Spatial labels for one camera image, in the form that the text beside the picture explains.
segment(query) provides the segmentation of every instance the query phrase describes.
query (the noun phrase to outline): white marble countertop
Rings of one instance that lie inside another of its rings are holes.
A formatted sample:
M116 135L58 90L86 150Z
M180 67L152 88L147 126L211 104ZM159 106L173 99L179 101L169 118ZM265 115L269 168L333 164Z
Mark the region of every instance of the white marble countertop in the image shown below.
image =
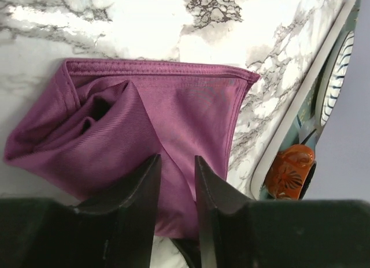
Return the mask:
M262 75L245 98L228 182L253 171L345 0L0 0L0 146L65 57L229 64ZM75 200L0 164L2 196ZM186 267L156 237L152 267Z

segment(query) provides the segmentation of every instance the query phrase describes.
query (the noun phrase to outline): gray wall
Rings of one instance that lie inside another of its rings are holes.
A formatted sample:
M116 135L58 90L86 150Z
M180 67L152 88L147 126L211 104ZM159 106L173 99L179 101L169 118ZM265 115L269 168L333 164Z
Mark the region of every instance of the gray wall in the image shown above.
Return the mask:
M316 158L305 199L370 201L370 0L362 0L350 65Z

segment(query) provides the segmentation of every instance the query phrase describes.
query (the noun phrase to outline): folded fabric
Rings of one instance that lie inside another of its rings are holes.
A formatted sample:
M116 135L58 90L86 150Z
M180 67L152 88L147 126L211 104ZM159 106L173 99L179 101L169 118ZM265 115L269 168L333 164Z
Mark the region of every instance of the folded fabric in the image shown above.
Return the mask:
M5 161L85 200L162 156L156 234L198 236L194 156L226 179L259 75L222 65L68 59L8 137Z

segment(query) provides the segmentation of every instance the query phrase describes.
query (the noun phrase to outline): black plastic object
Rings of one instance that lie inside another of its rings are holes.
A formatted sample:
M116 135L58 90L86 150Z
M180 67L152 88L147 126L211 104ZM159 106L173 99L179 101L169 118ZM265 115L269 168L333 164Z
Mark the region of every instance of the black plastic object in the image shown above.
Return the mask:
M171 241L183 255L189 268L202 267L199 242L187 239L171 239Z
M155 155L77 207L0 200L0 267L149 267L160 180Z
M370 267L370 205L255 201L201 157L195 183L203 268Z

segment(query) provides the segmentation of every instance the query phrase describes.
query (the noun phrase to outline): orange patterned item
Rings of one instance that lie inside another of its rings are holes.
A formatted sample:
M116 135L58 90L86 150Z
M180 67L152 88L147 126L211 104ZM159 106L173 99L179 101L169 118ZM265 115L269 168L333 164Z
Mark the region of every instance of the orange patterned item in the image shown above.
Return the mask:
M278 152L265 179L267 191L275 199L302 199L315 168L315 153L305 145Z

